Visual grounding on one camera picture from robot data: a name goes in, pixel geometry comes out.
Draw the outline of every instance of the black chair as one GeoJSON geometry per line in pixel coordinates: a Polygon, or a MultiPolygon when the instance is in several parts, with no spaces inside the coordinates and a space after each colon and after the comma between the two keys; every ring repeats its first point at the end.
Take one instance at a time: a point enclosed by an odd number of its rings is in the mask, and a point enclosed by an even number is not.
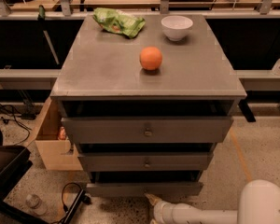
{"type": "MultiPolygon", "coordinates": [[[[29,156],[30,151],[26,147],[0,146],[0,212],[20,223],[43,224],[47,222],[4,202],[9,192],[32,166],[29,156]]],[[[89,197],[85,196],[85,191],[82,189],[60,223],[70,223],[80,203],[88,201],[89,197]]]]}

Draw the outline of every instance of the orange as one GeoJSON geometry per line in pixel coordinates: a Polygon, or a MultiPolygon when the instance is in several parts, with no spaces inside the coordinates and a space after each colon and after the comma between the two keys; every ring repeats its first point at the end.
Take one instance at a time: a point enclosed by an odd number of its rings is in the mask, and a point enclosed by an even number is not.
{"type": "Polygon", "coordinates": [[[152,71],[160,67],[161,51],[156,47],[146,47],[140,52],[140,64],[146,70],[152,71]]]}

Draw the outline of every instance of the black panel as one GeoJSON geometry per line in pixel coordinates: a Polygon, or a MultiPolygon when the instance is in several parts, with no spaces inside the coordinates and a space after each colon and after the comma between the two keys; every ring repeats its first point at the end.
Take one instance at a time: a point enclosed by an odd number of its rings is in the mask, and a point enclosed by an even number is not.
{"type": "Polygon", "coordinates": [[[272,69],[280,58],[280,19],[208,19],[235,70],[272,69]]]}
{"type": "Polygon", "coordinates": [[[83,20],[45,21],[57,65],[40,21],[0,21],[0,69],[60,69],[83,20]]]}

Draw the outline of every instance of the gray tabletop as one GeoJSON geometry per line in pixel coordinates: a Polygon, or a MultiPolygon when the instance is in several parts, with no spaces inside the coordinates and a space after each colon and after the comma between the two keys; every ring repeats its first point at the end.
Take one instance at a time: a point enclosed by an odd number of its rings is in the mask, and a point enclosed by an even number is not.
{"type": "Polygon", "coordinates": [[[212,96],[245,97],[245,90],[205,18],[193,20],[188,36],[170,41],[161,31],[164,15],[143,16],[134,39],[102,30],[88,16],[56,80],[51,97],[212,96]],[[153,74],[140,65],[144,47],[160,49],[163,61],[153,74]]]}

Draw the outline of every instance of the drawer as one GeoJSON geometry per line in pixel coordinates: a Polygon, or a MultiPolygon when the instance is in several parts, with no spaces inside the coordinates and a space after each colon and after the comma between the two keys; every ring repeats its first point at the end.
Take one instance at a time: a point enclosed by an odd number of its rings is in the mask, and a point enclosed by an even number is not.
{"type": "Polygon", "coordinates": [[[98,171],[177,171],[205,170],[212,153],[95,153],[79,154],[83,170],[98,171]]]}
{"type": "Polygon", "coordinates": [[[63,118],[66,133],[78,143],[219,143],[231,117],[63,118]]]}

